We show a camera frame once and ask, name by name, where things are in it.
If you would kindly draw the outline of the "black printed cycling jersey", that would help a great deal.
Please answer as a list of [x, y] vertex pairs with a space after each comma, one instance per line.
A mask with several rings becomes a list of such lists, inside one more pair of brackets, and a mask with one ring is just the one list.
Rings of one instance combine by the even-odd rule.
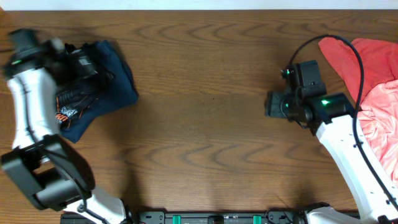
[[61, 129], [77, 123], [85, 110], [93, 104], [109, 86], [109, 80], [102, 75], [80, 78], [64, 86], [56, 94], [57, 112], [55, 119]]

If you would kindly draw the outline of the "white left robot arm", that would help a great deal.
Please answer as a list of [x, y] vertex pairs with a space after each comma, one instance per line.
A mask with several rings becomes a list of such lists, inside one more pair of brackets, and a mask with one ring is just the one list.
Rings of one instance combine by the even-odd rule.
[[77, 213], [94, 223], [130, 223], [123, 201], [95, 186], [87, 161], [59, 135], [55, 115], [56, 83], [44, 67], [47, 51], [16, 47], [7, 64], [7, 84], [16, 112], [12, 151], [1, 167], [37, 209]]

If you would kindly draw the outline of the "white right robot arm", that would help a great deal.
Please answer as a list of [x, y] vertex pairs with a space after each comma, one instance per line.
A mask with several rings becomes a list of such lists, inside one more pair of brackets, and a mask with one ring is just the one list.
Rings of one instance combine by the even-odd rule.
[[345, 94], [313, 96], [297, 104], [293, 94], [272, 91], [266, 116], [295, 121], [317, 137], [338, 166], [359, 213], [355, 218], [319, 204], [302, 211], [301, 221], [397, 223], [397, 187], [370, 148]]

